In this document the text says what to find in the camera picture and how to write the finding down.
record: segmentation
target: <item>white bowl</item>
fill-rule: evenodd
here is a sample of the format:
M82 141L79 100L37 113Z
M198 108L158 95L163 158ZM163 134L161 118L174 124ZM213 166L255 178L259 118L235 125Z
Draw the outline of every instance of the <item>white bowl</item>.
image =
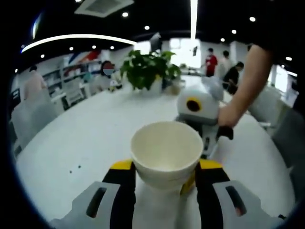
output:
M203 152L199 134L179 122L157 122L132 137L132 158L140 178L158 189L180 188Z

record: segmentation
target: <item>black shirt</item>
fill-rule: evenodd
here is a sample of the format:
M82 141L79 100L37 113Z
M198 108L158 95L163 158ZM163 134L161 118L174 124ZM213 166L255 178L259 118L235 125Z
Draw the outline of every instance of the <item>black shirt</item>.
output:
M238 83L239 73L237 69L234 67L230 68L227 74L224 76L224 82L229 82L229 80L233 81L235 85Z
M297 88L296 103L304 104L304 3L297 0L266 1L267 5L257 16L254 44L272 51L274 61L291 57L296 63Z

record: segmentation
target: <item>bowl rim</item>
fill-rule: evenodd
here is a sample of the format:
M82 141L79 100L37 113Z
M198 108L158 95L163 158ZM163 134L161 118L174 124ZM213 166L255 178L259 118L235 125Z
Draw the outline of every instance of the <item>bowl rim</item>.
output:
M173 169L173 170L161 170L161 169L155 169L155 168L152 168L152 167L149 167L149 166L145 166L143 165L143 163L141 163L139 161L139 159L136 157L136 155L133 153L133 150L132 150L132 146L133 146L133 140L134 140L134 137L136 136L136 134L141 131L143 128L146 128L150 125L155 125L155 124L160 124L160 123L176 123L178 125L183 125L185 126L186 128L188 128L189 130L191 130L191 132L193 132L194 134L196 134L198 140L201 142L201 151L199 152L199 155L198 155L198 159L196 159L195 161L191 162L191 163L188 163L187 165L179 168L179 169ZM141 165L143 168L146 168L146 169L149 169L149 170L152 170L154 172L159 172L159 173L164 173L164 172L179 172L179 171L182 171L182 170L185 170L187 169L188 167L191 167L194 163L198 163L198 161L200 160L200 157L202 155L202 152L203 152L203 149L204 149L204 143L203 143L203 140L201 139L201 137L199 136L199 134L193 129L191 128L189 125L185 124L185 123L181 123L181 122L177 122L177 121L159 121L159 122L154 122L154 123L150 123L150 124L147 124L147 125L144 125L142 126L140 129L138 129L134 135L132 136L132 139L131 139L131 154L132 154L132 159L136 161L136 163L138 163L139 165Z

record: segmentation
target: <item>black ceiling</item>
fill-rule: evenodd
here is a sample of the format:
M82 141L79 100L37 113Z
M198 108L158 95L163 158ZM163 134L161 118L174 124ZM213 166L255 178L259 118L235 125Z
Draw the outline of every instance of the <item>black ceiling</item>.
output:
M27 11L19 11L19 40L16 45L21 49L22 44L29 44L44 38L65 34L101 34L124 38L132 41L148 40L156 32L162 38L190 37L190 0L134 0L134 4L119 10L106 18L74 14L81 3L75 0L45 0L31 1L24 4L31 7ZM253 37L255 22L249 17L256 16L258 10L268 4L267 0L198 0L198 17L196 37L202 41L219 43L237 40L250 43ZM35 19L41 16L36 37L31 37L31 26ZM74 52L88 51L92 45L97 49L108 49L114 46L120 49L127 44L99 39L66 39L34 47L16 56L15 65L19 69L40 62L40 55L45 58L69 53L69 47Z

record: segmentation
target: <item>robot eye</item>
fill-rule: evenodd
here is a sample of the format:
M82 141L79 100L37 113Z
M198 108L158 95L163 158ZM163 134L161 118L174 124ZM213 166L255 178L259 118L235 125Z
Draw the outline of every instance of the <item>robot eye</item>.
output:
M189 99L186 102L186 107L193 112L198 112L201 110L201 103L195 99Z

